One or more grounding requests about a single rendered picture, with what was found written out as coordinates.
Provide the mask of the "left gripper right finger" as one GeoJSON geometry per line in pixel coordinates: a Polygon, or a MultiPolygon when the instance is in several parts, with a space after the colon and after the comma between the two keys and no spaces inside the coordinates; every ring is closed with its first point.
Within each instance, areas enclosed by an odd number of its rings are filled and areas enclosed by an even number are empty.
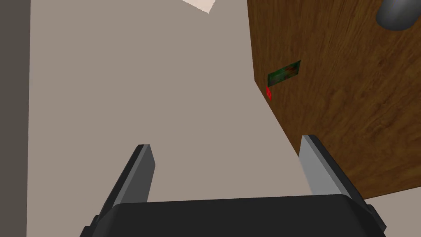
{"type": "Polygon", "coordinates": [[[298,158],[313,195],[342,194],[363,201],[348,176],[315,135],[303,135],[298,158]]]}

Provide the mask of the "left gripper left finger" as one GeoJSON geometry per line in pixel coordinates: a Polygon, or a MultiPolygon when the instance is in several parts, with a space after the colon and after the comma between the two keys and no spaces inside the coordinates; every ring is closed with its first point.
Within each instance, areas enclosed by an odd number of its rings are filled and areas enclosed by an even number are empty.
{"type": "Polygon", "coordinates": [[[138,145],[106,199],[99,217],[104,217],[117,204],[147,202],[154,170],[155,160],[150,145],[138,145]]]}

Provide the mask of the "brown wooden door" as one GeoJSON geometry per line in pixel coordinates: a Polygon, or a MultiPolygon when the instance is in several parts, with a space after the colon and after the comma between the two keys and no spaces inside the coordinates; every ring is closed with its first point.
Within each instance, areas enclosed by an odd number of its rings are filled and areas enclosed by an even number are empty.
{"type": "Polygon", "coordinates": [[[246,0],[254,81],[296,152],[315,135],[363,198],[421,187],[421,16],[376,22],[383,0],[246,0]],[[299,74],[269,87],[296,61],[299,74]]]}

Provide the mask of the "green picture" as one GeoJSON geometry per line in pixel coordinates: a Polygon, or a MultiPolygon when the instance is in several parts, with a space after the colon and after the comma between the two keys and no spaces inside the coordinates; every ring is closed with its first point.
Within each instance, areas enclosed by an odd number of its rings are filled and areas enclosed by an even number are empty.
{"type": "Polygon", "coordinates": [[[289,79],[298,75],[300,64],[301,64],[301,61],[299,60],[275,72],[269,73],[267,77],[267,87],[271,87],[286,79],[289,79]]]}

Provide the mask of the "grey door knob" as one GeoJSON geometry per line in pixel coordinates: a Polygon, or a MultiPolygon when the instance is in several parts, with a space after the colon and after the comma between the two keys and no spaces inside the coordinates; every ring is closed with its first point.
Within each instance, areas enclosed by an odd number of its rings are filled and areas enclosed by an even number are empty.
{"type": "Polygon", "coordinates": [[[421,16],[421,0],[383,0],[376,22],[391,31],[406,30],[421,16]]]}

